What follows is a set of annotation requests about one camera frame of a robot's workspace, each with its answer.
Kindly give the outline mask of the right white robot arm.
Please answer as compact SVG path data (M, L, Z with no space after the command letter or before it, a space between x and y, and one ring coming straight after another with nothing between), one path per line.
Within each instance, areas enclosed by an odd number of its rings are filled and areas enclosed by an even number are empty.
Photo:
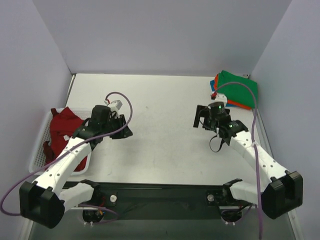
M245 201L260 207L276 219L303 204L303 177L279 164L254 140L254 134L240 120L233 120L221 101L196 107L193 127L202 126L235 150L254 170L256 183L235 179L224 184L222 200L227 204Z

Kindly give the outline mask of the green t-shirt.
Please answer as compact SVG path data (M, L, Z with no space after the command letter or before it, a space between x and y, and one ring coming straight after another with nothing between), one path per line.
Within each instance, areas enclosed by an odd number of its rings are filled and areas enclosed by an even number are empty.
M237 82L246 85L254 94L256 101L258 101L257 82L242 76L234 75L225 70L222 70L220 73L218 73L218 82L216 83L215 90L230 82ZM227 97L227 100L232 100L251 108L255 108L255 102L252 94L246 87L242 85L228 84L227 86L220 88L218 92L224 94Z

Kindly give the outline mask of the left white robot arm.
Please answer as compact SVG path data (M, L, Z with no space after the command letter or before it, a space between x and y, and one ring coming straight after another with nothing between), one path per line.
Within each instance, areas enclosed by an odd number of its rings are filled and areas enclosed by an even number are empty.
M119 114L120 100L96 105L91 116L78 127L66 147L33 182L24 182L19 188L20 214L49 229L61 221L64 213L86 202L95 206L101 201L98 184L82 180L76 186L63 190L63 186L79 163L92 153L104 137L125 139L133 135L125 116Z

